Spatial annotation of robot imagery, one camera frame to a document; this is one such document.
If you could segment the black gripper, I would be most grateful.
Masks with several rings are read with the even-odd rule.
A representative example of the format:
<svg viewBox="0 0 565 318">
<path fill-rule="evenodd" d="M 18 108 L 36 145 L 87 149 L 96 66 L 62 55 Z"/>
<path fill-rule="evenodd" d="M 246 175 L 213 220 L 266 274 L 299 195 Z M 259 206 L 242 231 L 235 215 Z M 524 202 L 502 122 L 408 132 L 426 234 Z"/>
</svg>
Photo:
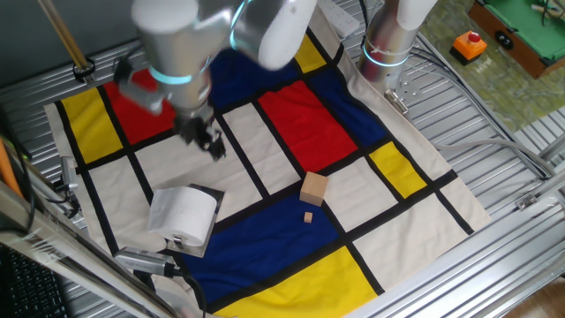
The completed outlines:
<svg viewBox="0 0 565 318">
<path fill-rule="evenodd" d="M 222 140 L 222 132 L 212 129 L 213 117 L 212 108 L 178 109 L 173 125 L 176 134 L 188 138 L 189 143 L 195 143 L 201 150 L 207 151 L 215 162 L 218 162 L 226 156 L 226 147 Z"/>
</svg>

